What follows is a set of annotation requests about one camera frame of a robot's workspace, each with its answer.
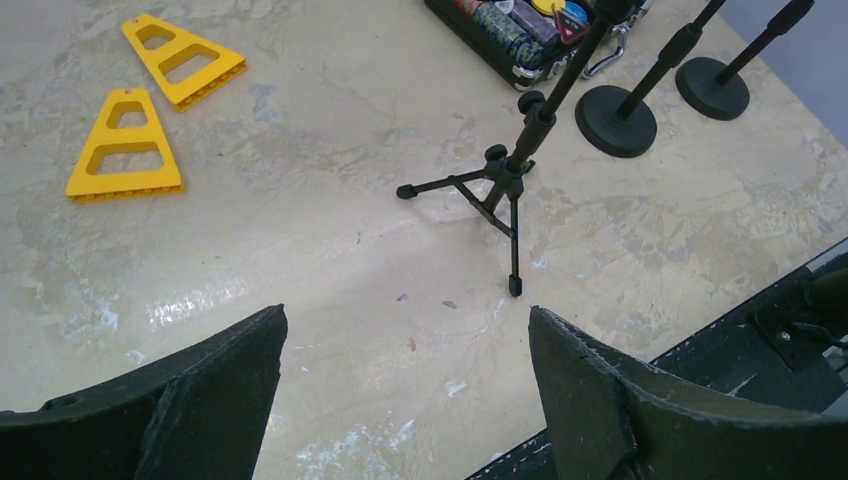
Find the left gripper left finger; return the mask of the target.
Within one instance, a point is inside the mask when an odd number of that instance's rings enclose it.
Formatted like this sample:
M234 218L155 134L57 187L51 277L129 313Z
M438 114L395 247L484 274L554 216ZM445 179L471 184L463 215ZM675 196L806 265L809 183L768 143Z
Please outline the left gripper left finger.
M288 322L264 308L100 384L1 415L5 479L249 479Z

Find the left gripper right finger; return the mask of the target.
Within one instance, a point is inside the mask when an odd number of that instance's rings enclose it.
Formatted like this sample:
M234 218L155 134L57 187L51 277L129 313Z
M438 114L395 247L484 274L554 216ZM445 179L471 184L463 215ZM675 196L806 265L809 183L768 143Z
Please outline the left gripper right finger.
M843 479L847 421L730 396L611 347L551 310L529 347L561 479Z

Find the black tripod mic stand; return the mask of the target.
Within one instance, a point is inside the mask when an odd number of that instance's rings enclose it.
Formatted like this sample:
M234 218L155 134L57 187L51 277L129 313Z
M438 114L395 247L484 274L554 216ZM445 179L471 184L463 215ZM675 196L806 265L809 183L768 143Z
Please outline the black tripod mic stand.
M459 191L490 224L510 238L511 274L508 278L508 288L513 297L520 296L523 288L519 275L519 198L524 192L523 176L535 166L531 156L554 127L557 109L607 32L628 20L642 5L641 1L603 0L592 3L595 20L576 53L567 63L551 94L546 96L537 90L531 90L519 97L517 106L524 115L524 127L513 151L509 151L502 144L496 144L486 150L486 164L480 170L449 175L419 185L401 185L396 190L396 196L404 200L447 187L454 187Z

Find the round-base mic stand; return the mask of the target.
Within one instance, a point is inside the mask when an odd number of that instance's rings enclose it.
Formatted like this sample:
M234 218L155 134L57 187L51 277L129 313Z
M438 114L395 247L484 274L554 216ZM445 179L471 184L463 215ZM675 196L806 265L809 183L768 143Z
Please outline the round-base mic stand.
M578 101L575 120L593 146L618 158L634 158L653 145L658 127L646 96L692 51L703 29L724 5L711 0L694 21L681 27L660 50L657 60L633 90L613 85L590 89Z
M675 75L683 100L714 120L730 121L741 116L749 105L750 91L739 72L772 41L789 32L814 4L814 0L789 1L729 64L709 57L686 61Z

